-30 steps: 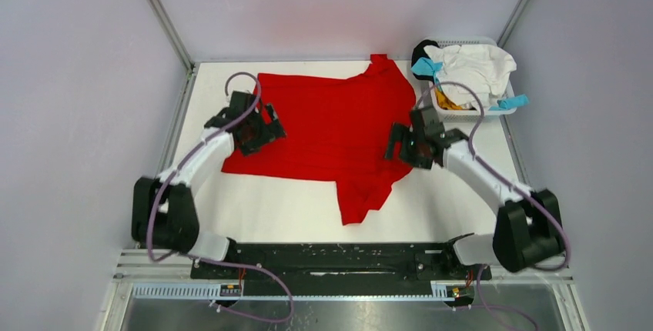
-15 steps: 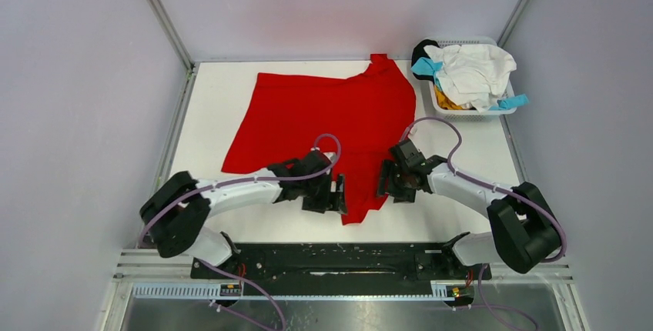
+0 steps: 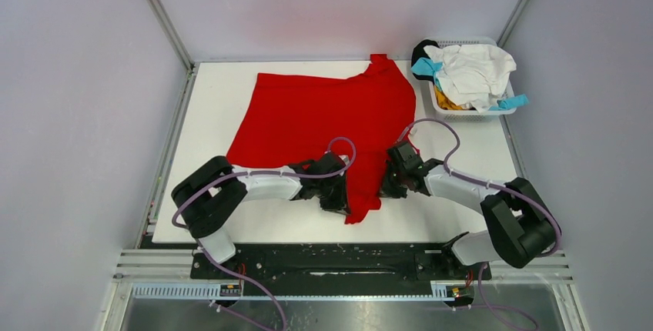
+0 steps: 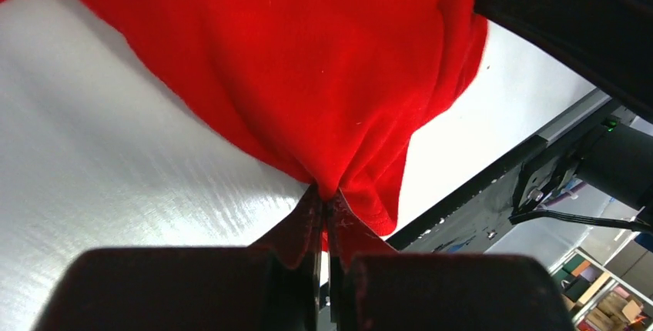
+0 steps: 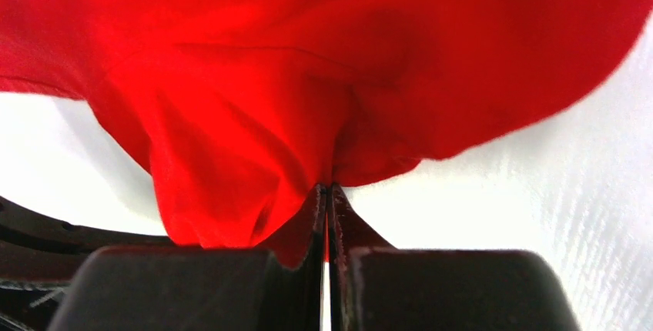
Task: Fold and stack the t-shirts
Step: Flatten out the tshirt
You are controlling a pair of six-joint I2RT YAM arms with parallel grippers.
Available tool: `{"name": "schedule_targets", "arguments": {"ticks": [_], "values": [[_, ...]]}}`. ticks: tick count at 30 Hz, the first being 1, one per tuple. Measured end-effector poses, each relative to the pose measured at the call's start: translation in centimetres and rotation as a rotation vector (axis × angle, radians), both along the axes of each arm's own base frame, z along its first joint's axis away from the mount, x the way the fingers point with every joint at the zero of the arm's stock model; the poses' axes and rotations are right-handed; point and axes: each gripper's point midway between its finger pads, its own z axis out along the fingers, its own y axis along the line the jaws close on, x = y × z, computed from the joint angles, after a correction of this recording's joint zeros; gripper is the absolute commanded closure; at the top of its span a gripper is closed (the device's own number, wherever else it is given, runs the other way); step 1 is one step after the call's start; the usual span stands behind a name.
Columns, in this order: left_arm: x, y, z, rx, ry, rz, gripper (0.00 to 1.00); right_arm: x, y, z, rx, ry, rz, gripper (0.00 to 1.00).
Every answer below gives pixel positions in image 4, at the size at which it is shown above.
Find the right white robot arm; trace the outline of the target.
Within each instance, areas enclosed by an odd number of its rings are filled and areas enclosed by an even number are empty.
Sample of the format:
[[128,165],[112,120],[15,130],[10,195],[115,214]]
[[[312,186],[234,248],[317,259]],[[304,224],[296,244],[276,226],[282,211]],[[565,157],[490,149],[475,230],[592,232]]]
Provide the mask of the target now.
[[[652,231],[652,0],[476,0],[475,11],[542,49],[595,91],[542,133],[512,195],[513,224],[539,218]],[[636,211],[632,221],[551,209],[579,179]]]

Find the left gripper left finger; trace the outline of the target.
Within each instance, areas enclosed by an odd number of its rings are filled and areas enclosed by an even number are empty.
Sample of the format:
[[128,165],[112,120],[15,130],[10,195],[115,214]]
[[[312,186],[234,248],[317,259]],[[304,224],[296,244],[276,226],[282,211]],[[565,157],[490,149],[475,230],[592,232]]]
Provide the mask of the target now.
[[37,330],[314,330],[324,204],[309,187],[248,246],[117,247],[67,268]]

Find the red t shirt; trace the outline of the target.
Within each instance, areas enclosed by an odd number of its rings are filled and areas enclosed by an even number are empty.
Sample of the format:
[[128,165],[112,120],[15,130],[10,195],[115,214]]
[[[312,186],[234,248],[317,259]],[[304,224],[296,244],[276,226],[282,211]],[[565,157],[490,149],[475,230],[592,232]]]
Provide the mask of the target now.
[[474,0],[81,0],[209,127],[376,234],[411,136],[474,80]]

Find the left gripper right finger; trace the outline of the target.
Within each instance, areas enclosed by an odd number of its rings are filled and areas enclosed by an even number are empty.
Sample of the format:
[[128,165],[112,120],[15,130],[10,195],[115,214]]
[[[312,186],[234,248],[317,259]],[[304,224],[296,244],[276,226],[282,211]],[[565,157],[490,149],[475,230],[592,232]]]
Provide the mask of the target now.
[[399,252],[326,204],[330,317],[339,330],[571,330],[563,297],[535,259]]

